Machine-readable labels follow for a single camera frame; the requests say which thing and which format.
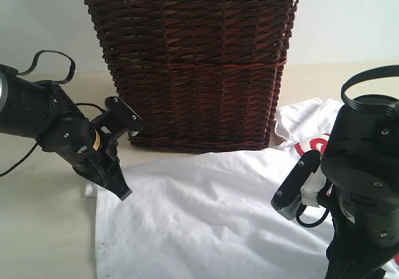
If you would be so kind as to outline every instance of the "wicker basket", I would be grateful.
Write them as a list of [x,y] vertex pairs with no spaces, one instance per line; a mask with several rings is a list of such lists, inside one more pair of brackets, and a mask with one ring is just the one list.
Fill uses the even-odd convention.
[[268,146],[292,0],[86,0],[132,143],[182,151]]

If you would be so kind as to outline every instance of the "beige table surface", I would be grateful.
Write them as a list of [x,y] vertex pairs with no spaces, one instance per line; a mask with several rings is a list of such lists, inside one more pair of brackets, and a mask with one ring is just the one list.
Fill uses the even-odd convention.
[[[309,98],[340,99],[341,85],[355,73],[399,62],[287,65],[279,105]],[[77,74],[65,90],[76,102],[103,104],[113,95],[107,73]],[[353,88],[349,95],[384,93],[399,98],[397,78]],[[95,116],[95,109],[84,109]],[[33,140],[0,135],[0,172],[19,160]],[[119,157],[127,166],[187,154],[137,149],[120,139]],[[83,196],[85,181],[56,154],[35,153],[0,179],[0,278],[84,278],[95,275],[95,199]]]

